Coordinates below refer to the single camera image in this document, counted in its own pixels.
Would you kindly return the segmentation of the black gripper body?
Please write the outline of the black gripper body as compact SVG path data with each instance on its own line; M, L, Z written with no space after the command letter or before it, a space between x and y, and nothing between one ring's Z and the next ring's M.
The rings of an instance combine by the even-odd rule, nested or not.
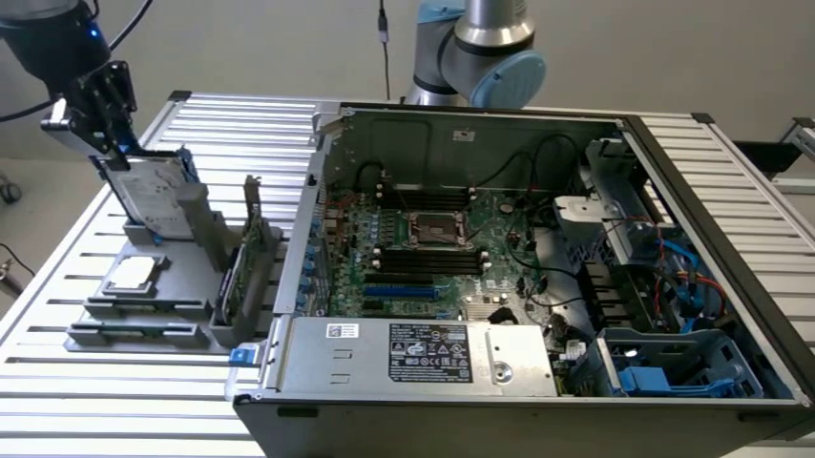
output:
M91 12L62 12L47 18L3 19L2 37L26 72L50 92L99 69L111 50Z

